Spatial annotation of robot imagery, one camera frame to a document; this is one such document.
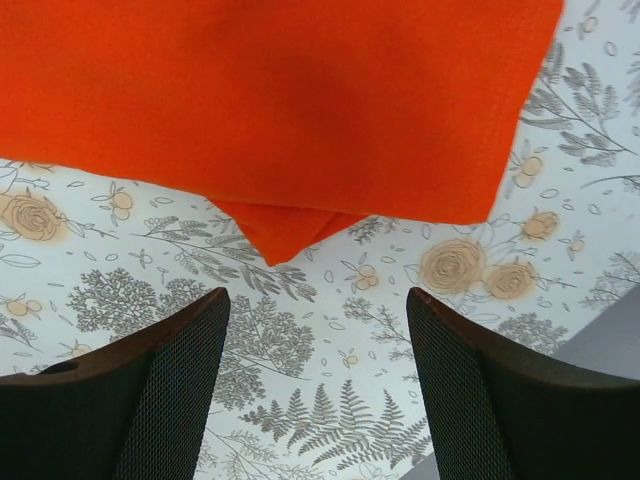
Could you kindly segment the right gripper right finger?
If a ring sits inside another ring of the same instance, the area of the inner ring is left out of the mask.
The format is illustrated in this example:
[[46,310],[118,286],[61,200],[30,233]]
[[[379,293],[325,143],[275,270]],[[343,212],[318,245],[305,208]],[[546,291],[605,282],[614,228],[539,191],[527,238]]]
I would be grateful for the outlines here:
[[418,287],[406,311],[440,478],[638,478],[638,381],[538,353]]

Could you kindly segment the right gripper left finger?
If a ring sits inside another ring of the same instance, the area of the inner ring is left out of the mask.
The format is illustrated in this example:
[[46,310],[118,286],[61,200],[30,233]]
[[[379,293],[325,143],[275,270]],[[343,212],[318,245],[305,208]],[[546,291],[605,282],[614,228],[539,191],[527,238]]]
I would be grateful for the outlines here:
[[2,478],[193,478],[229,317],[217,288],[79,358],[2,377]]

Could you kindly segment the orange t shirt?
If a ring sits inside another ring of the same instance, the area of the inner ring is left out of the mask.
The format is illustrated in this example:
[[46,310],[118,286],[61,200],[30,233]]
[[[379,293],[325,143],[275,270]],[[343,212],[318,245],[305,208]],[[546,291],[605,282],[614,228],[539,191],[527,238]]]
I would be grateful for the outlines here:
[[485,221],[560,1],[5,1],[1,154],[210,199],[270,265]]

